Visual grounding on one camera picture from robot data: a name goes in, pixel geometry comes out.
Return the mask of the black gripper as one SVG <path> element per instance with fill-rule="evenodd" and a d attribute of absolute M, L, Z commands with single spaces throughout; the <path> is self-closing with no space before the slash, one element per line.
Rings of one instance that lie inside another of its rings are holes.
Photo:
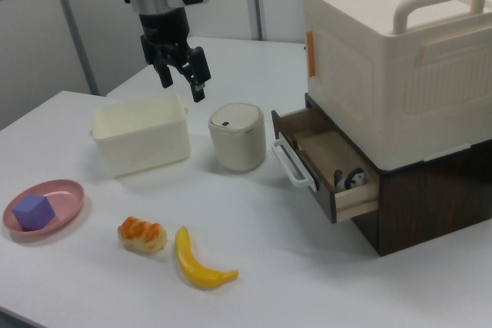
<path fill-rule="evenodd" d="M 184 8 L 158 15 L 139 15 L 144 34 L 141 44 L 145 61 L 154 65 L 163 88 L 173 85 L 169 66 L 181 68 L 187 79 L 193 101 L 205 98 L 205 83 L 211 79 L 208 62 L 202 47 L 189 48 L 188 18 Z"/>

